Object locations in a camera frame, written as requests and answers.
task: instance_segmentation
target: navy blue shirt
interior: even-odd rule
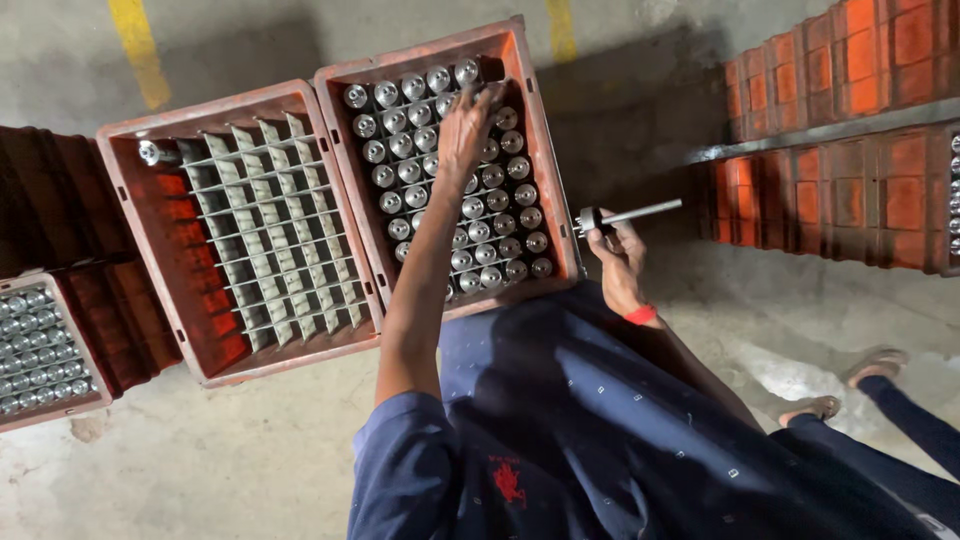
[[[354,438],[348,537],[930,537],[842,463],[649,363],[616,321],[586,282],[444,323],[443,402],[394,396]]]

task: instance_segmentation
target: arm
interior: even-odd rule
[[[465,89],[440,125],[440,170],[383,322],[374,405],[410,391],[440,398],[436,354],[453,231],[504,87],[485,89],[476,105]]]
[[[612,212],[601,209],[606,215]],[[647,248],[629,221],[613,224],[614,232],[605,238],[599,229],[587,233],[590,250],[603,262],[603,296],[607,306],[621,317],[646,306],[640,276]],[[640,326],[626,321],[630,339],[643,356],[660,369],[692,386],[724,407],[748,426],[763,432],[754,415],[733,393],[687,349],[683,341],[659,316]]]

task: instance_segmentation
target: foot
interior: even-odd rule
[[[820,396],[810,400],[803,408],[784,412],[780,416],[780,425],[786,428],[790,421],[800,414],[813,414],[821,420],[829,420],[838,412],[840,412],[840,400],[833,396]]]
[[[899,349],[881,349],[870,353],[860,363],[853,366],[847,378],[847,386],[856,388],[864,377],[880,375],[893,380],[900,373],[900,368],[906,365],[909,356]]]

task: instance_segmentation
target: concrete floor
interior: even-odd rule
[[[309,78],[317,67],[526,16],[570,205],[685,193],[670,172],[722,141],[717,61],[827,0],[570,0],[577,60],[554,65],[552,0],[146,1],[169,110]],[[391,13],[392,19],[382,13]],[[106,1],[0,2],[0,124],[92,135],[151,111]],[[638,223],[647,289],[677,333],[769,429],[790,400],[844,401],[834,426],[945,475],[837,379],[878,344],[914,356],[902,387],[960,425],[960,286],[905,270],[715,245],[688,213]],[[588,257],[590,275],[596,278]],[[0,536],[341,538],[350,438],[372,408],[376,351],[214,391],[184,366],[111,408],[0,435]]]

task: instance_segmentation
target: yellow floor line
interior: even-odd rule
[[[140,85],[143,102],[155,110],[170,101],[170,85],[167,84],[160,58],[156,55],[156,43],[150,33],[150,23],[143,11],[142,0],[108,0],[110,13],[117,34],[127,52],[127,61],[133,68],[133,76]]]

